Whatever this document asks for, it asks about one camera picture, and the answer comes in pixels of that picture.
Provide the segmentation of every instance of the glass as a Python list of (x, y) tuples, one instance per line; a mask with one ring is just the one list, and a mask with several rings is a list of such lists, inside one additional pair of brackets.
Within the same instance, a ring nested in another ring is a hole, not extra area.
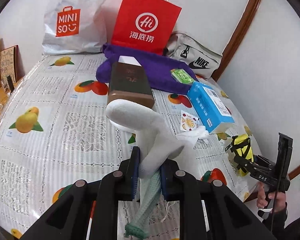
[(8, 82), (5, 79), (0, 80), (3, 92), (6, 94), (9, 91)]

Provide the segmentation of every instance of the green package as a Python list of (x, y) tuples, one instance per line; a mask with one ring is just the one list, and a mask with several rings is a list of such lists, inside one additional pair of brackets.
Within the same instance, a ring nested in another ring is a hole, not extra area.
[(170, 72), (174, 80), (180, 83), (191, 85), (194, 82), (194, 79), (184, 69), (174, 68)]

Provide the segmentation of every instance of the hand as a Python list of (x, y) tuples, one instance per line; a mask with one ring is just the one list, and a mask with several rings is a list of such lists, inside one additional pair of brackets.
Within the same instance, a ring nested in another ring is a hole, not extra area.
[[(268, 201), (266, 201), (266, 193), (264, 189), (264, 185), (262, 182), (258, 184), (258, 199), (257, 199), (257, 207), (264, 208)], [(269, 199), (274, 199), (275, 192), (271, 192), (268, 194)], [(278, 192), (277, 200), (275, 201), (275, 207), (273, 209), (274, 212), (279, 212), (286, 207), (286, 194), (282, 192)]]

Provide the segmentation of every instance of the blue tissue box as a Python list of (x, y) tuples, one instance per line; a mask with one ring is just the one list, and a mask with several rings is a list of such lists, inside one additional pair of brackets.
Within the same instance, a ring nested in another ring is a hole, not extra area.
[(233, 126), (231, 114), (210, 86), (194, 82), (187, 96), (209, 133), (225, 132)]

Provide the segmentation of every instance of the fruit print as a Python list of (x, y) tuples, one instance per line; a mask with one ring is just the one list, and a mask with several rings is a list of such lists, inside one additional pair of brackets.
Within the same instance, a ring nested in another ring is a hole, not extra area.
[(222, 133), (217, 133), (217, 136), (218, 136), (218, 140), (227, 140), (228, 138), (231, 138), (230, 135), (228, 135), (227, 133), (225, 132), (222, 132)]
[(55, 203), (71, 186), (72, 184), (59, 189), (52, 197), (52, 204)]
[(243, 201), (246, 201), (246, 199), (249, 197), (249, 192), (245, 192), (243, 196)]
[(192, 107), (190, 100), (186, 96), (183, 96), (183, 95), (170, 94), (170, 95), (168, 95), (168, 100), (171, 103), (176, 104), (176, 105), (182, 103), (184, 106), (186, 106), (188, 108)]
[(92, 83), (91, 90), (97, 95), (104, 96), (108, 93), (108, 86), (99, 81), (95, 81)]
[(244, 130), (246, 131), (246, 133), (249, 135), (249, 136), (251, 136), (252, 135), (252, 132), (251, 132), (251, 130), (249, 129), (249, 127), (248, 126), (244, 126)]
[(62, 57), (62, 58), (59, 58), (55, 61), (55, 63), (53, 63), (52, 65), (50, 66), (58, 66), (58, 67), (61, 67), (61, 66), (64, 66), (64, 65), (74, 65), (73, 62), (71, 62), (71, 58), (70, 57)]
[(38, 122), (39, 109), (31, 107), (24, 114), (20, 115), (16, 122), (10, 125), (9, 129), (17, 129), (18, 132), (28, 133), (31, 130), (43, 132)]
[(176, 105), (181, 104), (181, 101), (178, 99), (178, 97), (179, 97), (179, 95), (177, 95), (177, 94), (168, 95), (169, 101)]
[(193, 122), (190, 118), (187, 118), (187, 119), (186, 119), (186, 124), (187, 124), (187, 126), (189, 126), (190, 128), (194, 128), (194, 122)]
[(200, 76), (200, 75), (198, 75), (198, 74), (195, 74), (195, 76), (196, 76), (196, 78), (202, 78), (202, 79), (204, 79), (203, 76)]
[(223, 184), (227, 185), (225, 176), (223, 175), (222, 171), (219, 170), (218, 168), (214, 168), (212, 170), (211, 175), (207, 182), (212, 182), (215, 179), (221, 180)]
[(128, 144), (135, 143), (135, 142), (136, 142), (136, 134), (133, 133), (128, 141)]
[[(226, 106), (225, 106), (225, 107), (226, 107)], [(229, 109), (228, 107), (226, 107), (226, 109), (229, 111), (230, 114), (232, 114), (231, 111), (230, 111), (230, 109)]]
[(95, 94), (104, 96), (108, 93), (108, 86), (104, 83), (95, 80), (81, 82), (74, 87), (74, 91), (85, 93), (92, 90)]
[(15, 238), (17, 238), (17, 239), (20, 239), (21, 238), (21, 236), (22, 236), (22, 234), (20, 233), (20, 231), (18, 230), (18, 229), (11, 229), (11, 234), (15, 237)]
[(210, 178), (210, 176), (211, 176), (211, 171), (206, 171), (205, 174), (201, 177), (200, 180), (203, 181), (203, 182), (207, 182), (208, 179)]
[(223, 98), (228, 98), (228, 99), (229, 99), (229, 97), (227, 96), (227, 94), (226, 94), (225, 92), (223, 92), (222, 90), (221, 90), (221, 92), (220, 92), (220, 95), (221, 95)]

